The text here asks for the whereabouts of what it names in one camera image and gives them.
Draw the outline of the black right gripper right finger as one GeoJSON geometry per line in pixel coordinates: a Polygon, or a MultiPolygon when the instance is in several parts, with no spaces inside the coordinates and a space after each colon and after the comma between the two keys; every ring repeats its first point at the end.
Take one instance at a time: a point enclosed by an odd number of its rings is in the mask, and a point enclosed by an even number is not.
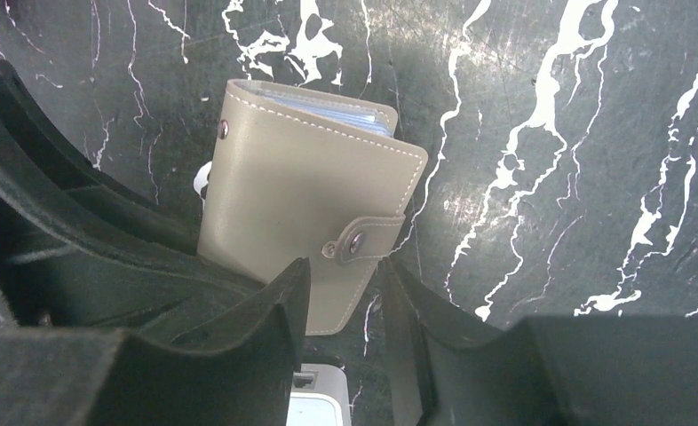
{"type": "Polygon", "coordinates": [[[501,330],[381,264],[398,425],[698,425],[698,317],[526,317],[501,330]]]}

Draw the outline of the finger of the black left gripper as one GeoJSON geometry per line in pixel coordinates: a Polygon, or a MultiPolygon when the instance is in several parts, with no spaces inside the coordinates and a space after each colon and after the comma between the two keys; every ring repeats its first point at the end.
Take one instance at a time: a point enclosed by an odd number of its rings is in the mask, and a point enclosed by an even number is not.
{"type": "Polygon", "coordinates": [[[96,170],[57,129],[15,68],[0,59],[0,120],[28,158],[59,189],[105,222],[143,241],[194,255],[198,231],[96,170]]]}
{"type": "Polygon", "coordinates": [[[0,325],[126,327],[186,347],[191,330],[261,288],[91,213],[37,168],[0,120],[0,325]]]}

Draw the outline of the grey leather card holder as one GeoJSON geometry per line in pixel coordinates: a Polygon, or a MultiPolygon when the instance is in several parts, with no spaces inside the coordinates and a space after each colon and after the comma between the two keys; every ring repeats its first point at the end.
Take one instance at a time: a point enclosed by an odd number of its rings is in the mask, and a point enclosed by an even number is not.
{"type": "Polygon", "coordinates": [[[232,79],[204,196],[200,256],[267,283],[311,268],[308,335],[334,335],[389,256],[428,162],[383,104],[232,79]]]}

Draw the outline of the silver metal tin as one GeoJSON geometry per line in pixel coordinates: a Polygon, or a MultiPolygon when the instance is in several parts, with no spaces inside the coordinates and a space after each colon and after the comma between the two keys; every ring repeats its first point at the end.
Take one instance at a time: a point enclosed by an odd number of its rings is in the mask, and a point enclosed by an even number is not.
{"type": "Polygon", "coordinates": [[[293,375],[286,425],[351,426],[345,372],[330,364],[303,364],[293,375]]]}

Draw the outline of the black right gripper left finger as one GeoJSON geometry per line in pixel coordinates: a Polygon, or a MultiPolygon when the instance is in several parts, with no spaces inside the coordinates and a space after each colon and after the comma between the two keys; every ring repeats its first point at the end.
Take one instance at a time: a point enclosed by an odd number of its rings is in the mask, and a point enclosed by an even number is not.
{"type": "Polygon", "coordinates": [[[186,336],[0,327],[0,425],[283,425],[302,362],[310,264],[186,336]]]}

